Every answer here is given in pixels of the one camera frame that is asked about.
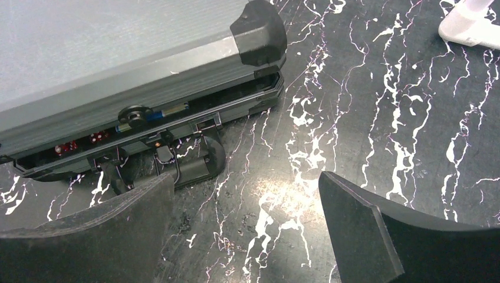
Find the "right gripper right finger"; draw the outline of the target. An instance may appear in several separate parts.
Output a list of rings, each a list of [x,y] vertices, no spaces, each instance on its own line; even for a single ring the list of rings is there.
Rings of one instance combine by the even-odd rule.
[[[318,188],[342,282],[499,281],[499,229],[413,210],[333,172]]]

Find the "red dice pair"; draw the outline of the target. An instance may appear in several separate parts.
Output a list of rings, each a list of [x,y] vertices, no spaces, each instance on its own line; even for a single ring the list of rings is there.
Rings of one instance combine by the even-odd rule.
[[[93,133],[89,136],[90,142],[92,144],[98,143],[106,138],[109,137],[109,134],[106,131],[99,131],[96,133]]]

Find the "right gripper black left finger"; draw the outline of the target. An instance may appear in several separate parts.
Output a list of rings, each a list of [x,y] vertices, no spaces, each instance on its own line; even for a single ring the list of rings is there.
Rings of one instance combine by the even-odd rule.
[[[1,233],[2,282],[152,282],[172,215],[164,173],[91,208]]]

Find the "black foam-lined poker case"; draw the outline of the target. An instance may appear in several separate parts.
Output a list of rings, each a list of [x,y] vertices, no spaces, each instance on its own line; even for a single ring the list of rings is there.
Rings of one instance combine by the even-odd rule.
[[[170,174],[176,187],[213,178],[221,125],[278,102],[287,45],[269,1],[2,1],[1,163],[40,182],[101,171],[121,194],[133,188],[128,157],[149,152],[159,166],[194,135],[201,156]],[[132,128],[117,133],[122,123]],[[109,137],[92,144],[99,131]]]

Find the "blue playing card box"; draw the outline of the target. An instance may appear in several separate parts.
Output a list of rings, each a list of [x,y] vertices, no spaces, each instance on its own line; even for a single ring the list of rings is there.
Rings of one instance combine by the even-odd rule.
[[[187,110],[187,109],[189,109],[189,103],[183,103],[183,104],[179,104],[177,106],[171,107],[169,109],[155,111],[152,114],[148,114],[146,116],[146,121],[158,120],[158,119],[167,117],[167,116],[172,115],[172,114],[179,113],[179,112],[181,112],[183,110]],[[129,125],[129,123],[122,123],[122,124],[119,124],[118,126],[116,126],[115,130],[117,133],[122,133],[124,131],[130,130],[131,128],[132,128],[132,126]]]

